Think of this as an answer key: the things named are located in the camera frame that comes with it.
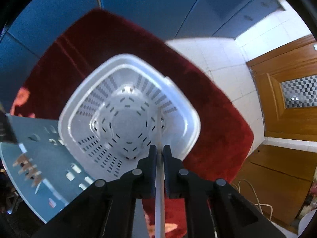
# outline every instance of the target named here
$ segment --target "screw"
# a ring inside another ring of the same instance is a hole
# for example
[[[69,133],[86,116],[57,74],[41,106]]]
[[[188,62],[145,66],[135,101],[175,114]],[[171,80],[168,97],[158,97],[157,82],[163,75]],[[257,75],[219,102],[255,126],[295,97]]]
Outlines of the screw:
[[[180,173],[180,175],[182,175],[182,176],[186,176],[186,175],[188,175],[188,170],[185,169],[185,168],[183,168],[183,169],[180,169],[180,170],[179,170],[179,173]]]
[[[105,182],[104,180],[99,179],[99,180],[97,180],[97,181],[95,182],[95,185],[96,185],[96,187],[100,188],[100,187],[104,186],[105,183],[106,183],[106,182]]]
[[[142,174],[142,170],[139,168],[135,168],[133,169],[132,174],[134,174],[135,176],[139,176],[140,174]]]
[[[218,184],[219,186],[225,186],[226,185],[226,181],[224,179],[217,179],[216,180],[216,184]]]

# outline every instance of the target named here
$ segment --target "red cloth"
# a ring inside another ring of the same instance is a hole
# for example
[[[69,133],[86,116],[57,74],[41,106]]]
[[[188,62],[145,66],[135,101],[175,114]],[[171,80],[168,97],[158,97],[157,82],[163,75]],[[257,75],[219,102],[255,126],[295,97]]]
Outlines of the red cloth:
[[[192,63],[143,28],[106,11],[92,10],[52,44],[23,85],[29,91],[26,102],[15,101],[11,112],[57,120],[78,85],[106,60],[123,53],[136,55],[169,76],[197,110],[201,132],[184,166],[205,179],[232,181],[253,141],[240,113]],[[182,237],[183,201],[165,203],[166,223],[178,224],[166,237]],[[153,224],[153,208],[148,202],[144,207]]]

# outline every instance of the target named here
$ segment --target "red carpet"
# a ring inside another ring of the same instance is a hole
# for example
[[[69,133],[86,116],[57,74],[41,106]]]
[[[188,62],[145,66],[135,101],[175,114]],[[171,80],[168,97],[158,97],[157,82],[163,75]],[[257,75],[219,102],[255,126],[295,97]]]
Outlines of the red carpet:
[[[102,10],[91,11],[52,44],[24,83],[11,113],[57,120],[78,85],[100,64],[123,53],[134,54],[169,76],[197,110],[201,133],[185,167],[205,179],[232,181],[249,152],[253,133],[230,100],[164,42]],[[186,233],[183,201],[165,203],[166,223],[178,225],[166,237],[181,238]],[[144,202],[144,208],[153,225],[151,203]]]

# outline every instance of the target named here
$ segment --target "checkered pattern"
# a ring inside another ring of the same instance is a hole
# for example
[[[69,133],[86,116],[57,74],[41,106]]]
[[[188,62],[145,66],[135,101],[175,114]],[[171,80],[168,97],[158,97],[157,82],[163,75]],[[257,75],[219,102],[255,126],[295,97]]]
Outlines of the checkered pattern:
[[[286,108],[317,106],[317,75],[281,83]]]

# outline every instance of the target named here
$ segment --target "white plastic basket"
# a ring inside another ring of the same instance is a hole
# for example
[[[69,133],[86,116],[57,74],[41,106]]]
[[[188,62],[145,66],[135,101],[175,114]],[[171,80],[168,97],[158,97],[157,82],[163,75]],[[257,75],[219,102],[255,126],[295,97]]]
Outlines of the white plastic basket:
[[[169,144],[181,160],[200,133],[199,116],[178,87],[140,58],[122,54],[75,90],[58,131],[88,174],[111,181],[147,157],[149,145],[157,142],[157,126],[162,145]]]

